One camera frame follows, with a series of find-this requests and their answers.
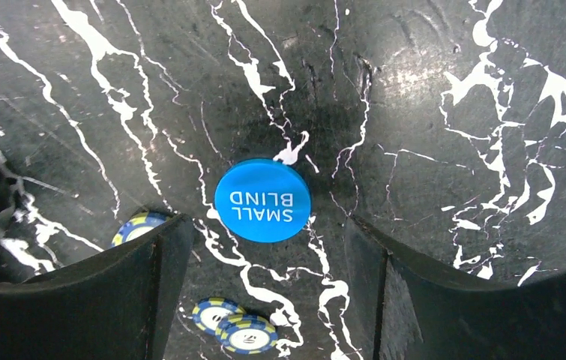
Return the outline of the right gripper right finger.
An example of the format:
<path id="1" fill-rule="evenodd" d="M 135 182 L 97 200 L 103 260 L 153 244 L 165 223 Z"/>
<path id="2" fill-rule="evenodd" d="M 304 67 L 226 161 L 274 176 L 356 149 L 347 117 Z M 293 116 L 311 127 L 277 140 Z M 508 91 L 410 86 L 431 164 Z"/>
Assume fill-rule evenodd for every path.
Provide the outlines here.
<path id="1" fill-rule="evenodd" d="M 369 359 L 566 359 L 566 272 L 509 286 L 359 217 L 344 229 L 353 335 Z"/>

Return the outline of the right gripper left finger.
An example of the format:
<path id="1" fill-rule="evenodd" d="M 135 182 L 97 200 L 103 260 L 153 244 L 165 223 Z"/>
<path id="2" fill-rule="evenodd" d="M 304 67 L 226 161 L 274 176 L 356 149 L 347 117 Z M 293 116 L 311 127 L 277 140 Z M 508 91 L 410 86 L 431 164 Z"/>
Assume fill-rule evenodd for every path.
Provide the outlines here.
<path id="1" fill-rule="evenodd" d="M 179 215 L 23 283 L 0 283 L 0 359 L 161 359 L 194 240 Z"/>

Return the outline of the poker chips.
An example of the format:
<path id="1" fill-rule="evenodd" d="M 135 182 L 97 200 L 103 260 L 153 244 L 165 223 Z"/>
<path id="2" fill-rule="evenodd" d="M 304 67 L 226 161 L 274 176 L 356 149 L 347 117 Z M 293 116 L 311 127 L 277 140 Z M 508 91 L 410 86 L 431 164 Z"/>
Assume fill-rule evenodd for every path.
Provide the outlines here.
<path id="1" fill-rule="evenodd" d="M 219 344 L 233 353 L 255 355 L 274 348 L 277 330 L 264 317 L 248 313 L 238 303 L 227 298 L 208 297 L 197 302 L 191 319 Z"/>
<path id="2" fill-rule="evenodd" d="M 112 238 L 111 247 L 113 248 L 136 239 L 167 222 L 169 219 L 170 216 L 155 211 L 144 211 L 135 214 L 119 227 L 117 233 Z"/>

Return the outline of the blue dealer button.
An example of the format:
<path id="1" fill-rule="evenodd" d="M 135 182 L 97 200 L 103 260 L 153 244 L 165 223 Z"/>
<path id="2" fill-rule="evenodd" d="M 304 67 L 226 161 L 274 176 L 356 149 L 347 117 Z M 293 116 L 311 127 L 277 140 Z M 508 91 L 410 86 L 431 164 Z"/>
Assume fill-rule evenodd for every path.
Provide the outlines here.
<path id="1" fill-rule="evenodd" d="M 293 168 L 254 158 L 237 163 L 223 175 L 215 189 L 214 208 L 237 236 L 276 243 L 305 227 L 312 199 L 307 183 Z"/>

